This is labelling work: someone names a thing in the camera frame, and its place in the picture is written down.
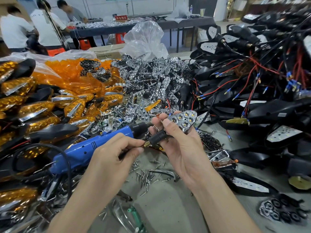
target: electric screwdriver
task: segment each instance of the electric screwdriver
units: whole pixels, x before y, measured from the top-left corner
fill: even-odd
[[[125,136],[137,138],[143,133],[146,133],[151,125],[151,122],[130,124],[109,134],[99,135],[78,144],[72,145],[70,148],[65,150],[65,153],[67,154],[69,159],[71,169],[86,166],[90,162],[94,150],[97,147],[105,144],[117,133],[123,133]],[[54,156],[52,162],[55,163],[53,163],[51,168],[49,169],[51,173],[61,174],[68,171],[66,161],[60,153]]]

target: gray table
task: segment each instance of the gray table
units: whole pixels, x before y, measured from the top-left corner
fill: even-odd
[[[206,25],[215,24],[214,19],[212,17],[206,17],[206,16],[204,16],[203,18],[198,18],[198,19],[185,19],[179,23],[175,21],[159,21],[157,23],[162,29],[170,30],[170,45],[172,45],[171,30],[174,28],[177,29],[177,49],[176,49],[177,53],[179,50],[180,29],[184,30],[184,28],[193,27],[191,46],[190,46],[190,51],[192,51],[195,27],[204,28],[204,26]],[[108,35],[108,34],[113,34],[113,33],[125,33],[125,32],[130,31],[132,27],[134,26],[135,24],[127,24],[127,25],[115,26],[115,27],[76,29],[75,32],[73,30],[70,31],[70,36],[72,38],[76,38],[77,36],[79,36],[79,38],[86,38],[86,37],[93,37],[93,36],[100,36],[100,35]]]

